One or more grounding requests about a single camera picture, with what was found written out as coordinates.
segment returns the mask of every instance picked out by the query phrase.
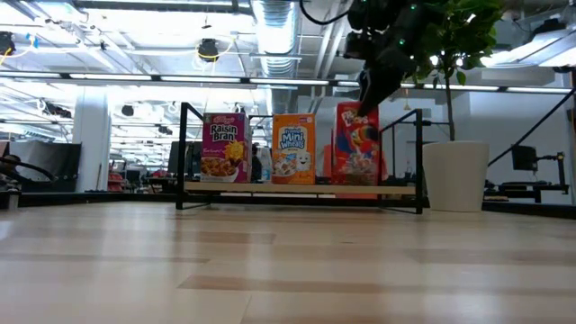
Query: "white pot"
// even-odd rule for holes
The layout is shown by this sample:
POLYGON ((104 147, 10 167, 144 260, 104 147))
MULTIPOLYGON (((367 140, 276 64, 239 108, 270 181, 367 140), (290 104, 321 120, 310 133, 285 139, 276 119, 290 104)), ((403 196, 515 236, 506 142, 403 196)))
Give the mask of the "white pot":
POLYGON ((489 145, 473 141, 434 143, 425 145, 423 153, 430 208, 481 212, 489 145))

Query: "cereal box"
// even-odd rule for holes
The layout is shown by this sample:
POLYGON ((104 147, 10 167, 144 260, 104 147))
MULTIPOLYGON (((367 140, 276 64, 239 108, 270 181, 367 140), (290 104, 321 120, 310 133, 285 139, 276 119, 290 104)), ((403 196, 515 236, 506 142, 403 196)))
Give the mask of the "cereal box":
POLYGON ((244 113, 204 115, 201 168, 204 182, 250 182, 250 125, 244 113))
POLYGON ((359 102, 339 103, 334 132, 335 185, 378 185, 378 109, 358 117, 359 102))
POLYGON ((314 114, 274 116, 272 183, 314 185, 316 181, 314 114))

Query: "ceiling light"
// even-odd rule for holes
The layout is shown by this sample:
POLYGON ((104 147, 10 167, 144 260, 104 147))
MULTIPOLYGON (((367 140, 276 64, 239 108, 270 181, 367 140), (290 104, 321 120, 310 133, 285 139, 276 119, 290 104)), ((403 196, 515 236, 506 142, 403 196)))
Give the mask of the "ceiling light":
POLYGON ((338 81, 338 86, 360 86, 356 81, 338 81))
POLYGON ((130 81, 149 81, 152 76, 141 75, 105 75, 105 74, 71 74, 72 78, 84 78, 89 80, 130 80, 130 81))
POLYGON ((560 38, 547 34, 539 34, 526 45, 522 45, 517 47, 511 51, 502 51, 496 54, 493 54, 490 59, 490 65, 498 65, 502 63, 514 63, 517 61, 521 61, 525 58, 528 58, 535 53, 539 52, 540 50, 544 49, 548 45, 552 44, 555 41, 558 41, 560 38))
POLYGON ((0 71, 0 77, 60 78, 58 73, 0 71))
POLYGON ((239 77, 211 76, 162 76, 162 81, 168 82, 206 82, 206 83, 240 83, 239 77))
POLYGON ((558 94, 566 95, 571 91, 567 88, 531 88, 531 87, 509 87, 507 92, 511 93, 528 93, 528 94, 558 94))
MULTIPOLYGON (((437 89, 437 90, 444 90, 446 89, 445 85, 424 85, 425 89, 437 89)), ((487 86, 487 85, 450 85, 450 89, 456 91, 498 91, 497 86, 487 86)))
POLYGON ((3 121, 4 123, 10 124, 21 124, 21 125, 50 125, 52 121, 3 121))
POLYGON ((325 80, 297 80, 281 78, 251 78, 250 83, 259 85, 297 85, 297 86, 327 86, 329 81, 325 80))
POLYGON ((466 21, 467 23, 470 23, 474 18, 476 18, 476 14, 471 14, 470 17, 468 17, 468 20, 466 21))
POLYGON ((576 65, 576 47, 566 50, 564 53, 556 55, 540 64, 540 67, 565 67, 576 65))

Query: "green leaves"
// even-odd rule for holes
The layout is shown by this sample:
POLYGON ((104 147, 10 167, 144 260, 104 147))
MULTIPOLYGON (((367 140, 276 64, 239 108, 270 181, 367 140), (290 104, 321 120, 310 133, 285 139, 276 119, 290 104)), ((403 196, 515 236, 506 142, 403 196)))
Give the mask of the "green leaves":
POLYGON ((460 86, 466 86, 466 74, 462 71, 456 73, 456 78, 458 79, 458 84, 460 86))
MULTIPOLYGON (((436 71, 446 78, 451 77, 458 69, 471 70, 483 67, 481 58, 490 56, 497 44, 494 23, 502 16, 501 1, 427 0, 430 12, 442 14, 444 20, 431 23, 417 46, 416 77, 425 79, 436 71), (440 58, 435 66, 429 61, 433 56, 440 58), (458 59, 463 61, 460 67, 456 65, 458 59)), ((462 85, 466 83, 464 72, 458 71, 456 78, 458 83, 462 85)))

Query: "silver duct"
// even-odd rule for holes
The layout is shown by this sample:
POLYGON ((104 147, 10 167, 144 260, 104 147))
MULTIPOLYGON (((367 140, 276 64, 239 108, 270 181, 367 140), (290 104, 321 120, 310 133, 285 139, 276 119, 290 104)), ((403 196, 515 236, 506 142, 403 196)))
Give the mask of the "silver duct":
MULTIPOLYGON (((294 1, 252 0, 257 20, 258 51, 263 54, 290 55, 296 51, 299 11, 294 1)), ((296 61, 288 58, 262 58, 265 77, 294 77, 296 61)), ((272 113, 297 113, 292 90, 270 89, 266 104, 272 113)))

